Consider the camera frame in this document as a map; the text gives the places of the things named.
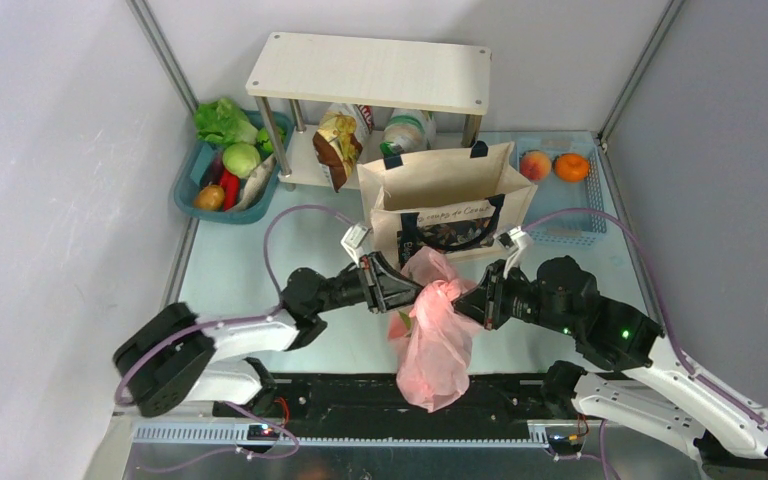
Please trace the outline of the pink plastic grocery bag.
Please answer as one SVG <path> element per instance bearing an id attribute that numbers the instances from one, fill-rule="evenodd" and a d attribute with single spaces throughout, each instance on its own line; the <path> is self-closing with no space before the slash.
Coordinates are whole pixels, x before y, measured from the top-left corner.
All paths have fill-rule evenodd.
<path id="1" fill-rule="evenodd" d="M 421 290 L 416 300 L 389 317 L 387 339 L 398 360 L 396 383 L 409 404 L 433 413 L 457 401 L 470 385 L 473 338 L 482 327 L 457 313 L 454 301 L 475 283 L 429 247 L 413 255 L 402 274 Z"/>

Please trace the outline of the brown chips bag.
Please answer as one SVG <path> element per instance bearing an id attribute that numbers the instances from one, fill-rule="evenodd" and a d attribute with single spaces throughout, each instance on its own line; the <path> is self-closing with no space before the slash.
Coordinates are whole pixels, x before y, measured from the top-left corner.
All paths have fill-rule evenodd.
<path id="1" fill-rule="evenodd" d="M 355 171 L 374 127 L 368 105 L 332 103 L 313 135 L 317 160 L 333 190 L 339 192 Z"/>

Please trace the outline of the beige canvas tote bag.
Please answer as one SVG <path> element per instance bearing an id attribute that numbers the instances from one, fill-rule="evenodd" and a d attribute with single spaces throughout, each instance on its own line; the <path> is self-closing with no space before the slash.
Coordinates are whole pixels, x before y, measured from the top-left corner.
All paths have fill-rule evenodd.
<path id="1" fill-rule="evenodd" d="M 522 224 L 538 190 L 511 165 L 514 149 L 479 141 L 359 166 L 373 250 L 396 269 L 423 247 L 451 262 L 500 254 L 496 231 Z"/>

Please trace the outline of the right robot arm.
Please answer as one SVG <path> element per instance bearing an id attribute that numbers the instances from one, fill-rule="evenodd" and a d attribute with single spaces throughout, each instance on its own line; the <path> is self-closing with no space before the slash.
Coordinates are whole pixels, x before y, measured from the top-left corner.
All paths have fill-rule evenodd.
<path id="1" fill-rule="evenodd" d="M 596 278 L 569 256 L 540 265 L 534 280 L 502 260 L 454 301 L 488 330 L 509 319 L 573 338 L 597 369 L 619 372 L 660 394 L 616 386 L 567 361 L 547 371 L 542 394 L 564 414 L 598 417 L 647 435 L 696 462 L 711 479 L 768 479 L 768 407 L 673 350 L 665 329 L 636 308 L 604 297 Z"/>

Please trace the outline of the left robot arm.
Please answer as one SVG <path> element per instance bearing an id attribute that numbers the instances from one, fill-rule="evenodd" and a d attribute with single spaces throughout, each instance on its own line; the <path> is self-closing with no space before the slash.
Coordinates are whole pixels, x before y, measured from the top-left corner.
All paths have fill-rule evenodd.
<path id="1" fill-rule="evenodd" d="M 373 252 L 334 277 L 296 269 L 265 315 L 202 320 L 187 304 L 170 304 L 113 354 L 121 375 L 116 402 L 146 418 L 186 402 L 262 404 L 274 381 L 258 353 L 308 346 L 327 327 L 324 312 L 364 304 L 387 313 L 413 304 L 422 288 Z"/>

